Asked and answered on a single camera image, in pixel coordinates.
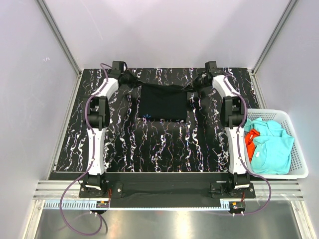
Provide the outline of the black t shirt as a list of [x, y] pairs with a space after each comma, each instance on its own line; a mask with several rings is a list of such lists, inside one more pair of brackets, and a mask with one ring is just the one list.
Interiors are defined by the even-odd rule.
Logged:
[[138, 114], [147, 120], [186, 120], [187, 92], [178, 85], [144, 84]]

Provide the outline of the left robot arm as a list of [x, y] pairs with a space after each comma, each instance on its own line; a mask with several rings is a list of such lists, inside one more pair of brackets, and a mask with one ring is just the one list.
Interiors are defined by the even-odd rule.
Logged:
[[105, 74], [101, 86], [84, 99], [83, 114], [89, 140], [89, 162], [81, 184], [81, 198], [98, 198], [111, 194], [104, 166], [104, 140], [111, 118], [109, 99], [121, 85], [135, 88], [143, 84], [124, 61], [113, 61], [109, 71], [106, 71], [105, 66], [107, 65], [101, 64]]

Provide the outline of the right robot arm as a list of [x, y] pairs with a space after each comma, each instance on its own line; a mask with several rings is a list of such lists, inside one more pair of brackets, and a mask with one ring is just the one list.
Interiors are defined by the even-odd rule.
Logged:
[[228, 179], [220, 194], [242, 197], [250, 186], [244, 140], [244, 125], [247, 121], [248, 109], [246, 99], [230, 84], [229, 77], [229, 74], [217, 69], [216, 61], [208, 61], [205, 63], [205, 70], [183, 90], [195, 92], [206, 87], [213, 87], [221, 96], [220, 121], [228, 137], [230, 163]]

